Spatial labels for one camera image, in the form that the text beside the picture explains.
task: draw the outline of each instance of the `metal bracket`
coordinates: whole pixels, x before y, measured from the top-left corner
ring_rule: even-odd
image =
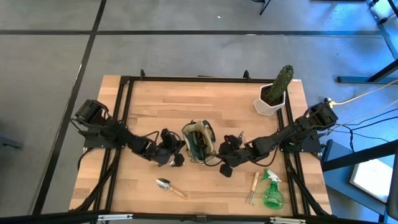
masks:
[[[251,79],[251,78],[250,78],[249,71],[247,71],[247,70],[244,71],[244,73],[243,73],[243,78],[245,78],[246,80],[250,80],[250,79]]]
[[[206,223],[207,216],[206,215],[197,215],[197,223]]]
[[[130,81],[130,76],[122,76],[122,77],[120,77],[120,85],[124,85],[128,81]]]
[[[144,69],[141,69],[139,76],[140,76],[141,80],[144,79],[144,76],[146,76],[145,72],[144,72]]]
[[[132,214],[122,214],[122,215],[98,215],[98,221],[126,220],[126,219],[132,219]]]
[[[280,218],[271,217],[270,223],[283,223],[283,224],[305,224],[305,220],[293,219],[293,218]]]

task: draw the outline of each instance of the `potted cactus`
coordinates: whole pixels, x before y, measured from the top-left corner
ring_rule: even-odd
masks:
[[[260,87],[259,98],[254,101],[258,114],[269,116],[285,105],[285,91],[293,74],[293,66],[285,65],[273,83]]]

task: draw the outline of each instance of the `chair leg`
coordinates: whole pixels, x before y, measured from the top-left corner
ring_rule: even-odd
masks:
[[[271,0],[268,0],[268,2],[266,3],[266,0],[264,0],[264,2],[262,3],[262,9],[260,12],[260,16],[262,15],[262,13],[264,12],[264,10],[266,10],[266,7],[268,6],[268,4],[271,2]]]
[[[1,137],[1,136],[0,136],[0,145],[11,146],[11,147],[14,147],[14,148],[21,148],[22,147],[21,143],[19,143],[17,141],[14,141],[14,140],[11,140],[9,138]]]
[[[369,7],[373,7],[376,3],[378,3],[379,2],[379,0],[372,0],[370,3],[369,3]]]
[[[384,17],[384,18],[382,18],[377,24],[383,24],[383,23],[385,23],[385,22],[387,22],[388,21],[388,18],[387,17]]]
[[[387,17],[387,19],[390,19],[391,17],[393,17],[395,15],[395,13],[393,12],[393,13],[391,13],[388,17]]]

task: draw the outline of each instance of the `wooden handle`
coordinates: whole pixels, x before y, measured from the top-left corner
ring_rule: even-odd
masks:
[[[259,172],[254,174],[253,184],[251,185],[251,191],[256,191],[257,179],[259,178]]]
[[[188,196],[179,189],[175,189],[174,187],[170,186],[169,190],[171,190],[173,193],[175,193],[176,195],[180,196],[185,200],[188,199]]]

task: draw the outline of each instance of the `metal clamp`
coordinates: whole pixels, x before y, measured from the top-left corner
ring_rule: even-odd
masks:
[[[207,216],[206,215],[197,215],[197,223],[206,223]]]
[[[281,217],[271,217],[269,222],[283,223],[283,224],[305,224],[305,220],[299,220],[299,219],[293,219],[293,218],[281,218]]]
[[[122,214],[122,215],[98,215],[98,221],[126,220],[126,219],[132,219],[132,214]]]

